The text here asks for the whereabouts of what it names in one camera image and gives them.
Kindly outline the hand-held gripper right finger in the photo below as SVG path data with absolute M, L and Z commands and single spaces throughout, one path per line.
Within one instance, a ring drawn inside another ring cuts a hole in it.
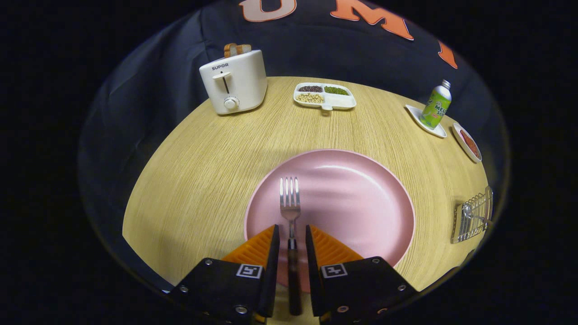
M 313 225 L 306 226 L 312 312 L 321 325 L 375 325 L 418 296 L 380 256 L 363 258 Z

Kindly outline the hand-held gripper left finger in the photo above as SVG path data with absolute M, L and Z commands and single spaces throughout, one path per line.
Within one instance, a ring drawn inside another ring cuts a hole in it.
M 221 259 L 202 259 L 168 298 L 195 325 L 264 325 L 273 316 L 279 251 L 273 224 Z

